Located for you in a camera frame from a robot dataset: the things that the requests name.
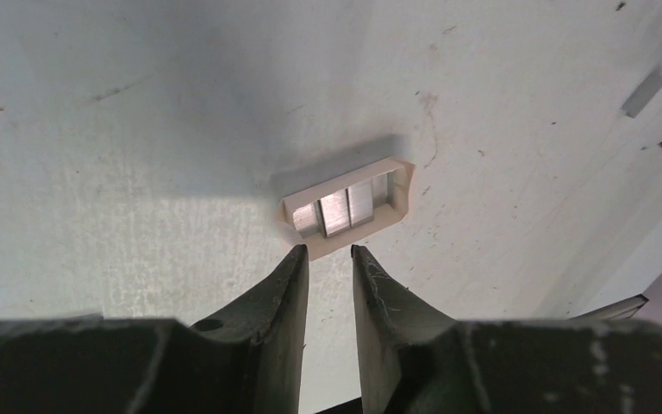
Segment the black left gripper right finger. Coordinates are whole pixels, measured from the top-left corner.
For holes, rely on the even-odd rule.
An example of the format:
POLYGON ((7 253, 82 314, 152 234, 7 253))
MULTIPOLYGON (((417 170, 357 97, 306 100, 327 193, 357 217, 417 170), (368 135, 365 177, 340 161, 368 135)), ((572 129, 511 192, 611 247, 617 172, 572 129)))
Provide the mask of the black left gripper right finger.
POLYGON ((456 320, 352 246, 366 413, 662 413, 662 326, 456 320))

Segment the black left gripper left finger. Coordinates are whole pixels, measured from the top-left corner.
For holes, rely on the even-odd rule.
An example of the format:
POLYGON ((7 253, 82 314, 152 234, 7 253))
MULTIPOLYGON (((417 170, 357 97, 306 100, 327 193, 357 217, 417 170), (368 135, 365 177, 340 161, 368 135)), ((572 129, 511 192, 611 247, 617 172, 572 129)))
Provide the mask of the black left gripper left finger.
POLYGON ((0 320, 0 413, 295 413, 309 255, 192 324, 0 320))

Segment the white staple tray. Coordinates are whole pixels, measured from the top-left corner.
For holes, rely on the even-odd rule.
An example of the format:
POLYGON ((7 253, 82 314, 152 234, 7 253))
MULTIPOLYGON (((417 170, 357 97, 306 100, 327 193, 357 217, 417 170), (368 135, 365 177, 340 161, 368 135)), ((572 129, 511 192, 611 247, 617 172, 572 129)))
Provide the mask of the white staple tray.
POLYGON ((293 193, 275 220, 284 242, 318 260, 401 222, 410 210, 415 165, 385 158, 293 193))

